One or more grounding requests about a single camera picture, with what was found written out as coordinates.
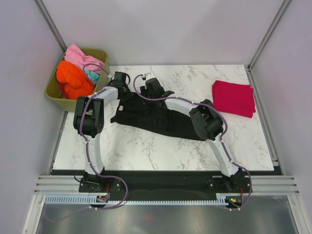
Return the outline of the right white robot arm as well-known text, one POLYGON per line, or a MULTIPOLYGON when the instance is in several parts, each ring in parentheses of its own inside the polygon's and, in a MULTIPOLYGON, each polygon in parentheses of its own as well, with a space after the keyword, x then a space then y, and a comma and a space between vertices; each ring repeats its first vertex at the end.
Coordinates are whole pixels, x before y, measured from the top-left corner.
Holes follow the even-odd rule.
POLYGON ((242 166, 238 165, 226 146, 223 136, 228 130, 224 117, 214 108, 208 99, 194 102, 180 97, 172 91, 165 91, 155 77, 147 78, 150 73, 139 74, 135 77, 133 87, 144 100, 156 102, 161 107, 176 111, 191 119, 195 133, 207 142, 220 166, 223 176, 223 186, 229 192, 236 191, 244 181, 242 166), (145 85, 136 89, 136 80, 141 78, 145 85))

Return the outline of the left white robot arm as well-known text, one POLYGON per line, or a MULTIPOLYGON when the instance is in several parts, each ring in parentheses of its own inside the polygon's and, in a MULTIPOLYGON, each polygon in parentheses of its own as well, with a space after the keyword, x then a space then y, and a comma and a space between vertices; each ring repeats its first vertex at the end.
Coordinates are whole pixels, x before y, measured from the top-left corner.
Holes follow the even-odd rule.
POLYGON ((105 190, 107 180, 102 173, 104 165, 100 152, 100 134, 104 128, 104 107, 118 99, 132 97, 127 73, 115 72, 113 79, 98 92, 90 96, 80 96, 76 102, 73 126, 85 144, 86 166, 84 181, 97 192, 105 190))

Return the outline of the black t shirt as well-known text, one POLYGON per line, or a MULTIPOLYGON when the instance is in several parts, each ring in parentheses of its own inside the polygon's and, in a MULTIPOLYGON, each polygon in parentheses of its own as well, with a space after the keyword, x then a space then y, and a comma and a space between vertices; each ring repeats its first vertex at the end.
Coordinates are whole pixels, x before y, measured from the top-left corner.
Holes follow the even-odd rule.
POLYGON ((144 100, 137 93, 133 93, 130 99, 119 102, 116 114, 110 122, 168 137, 202 140, 196 134, 190 117, 162 108, 156 102, 144 100))

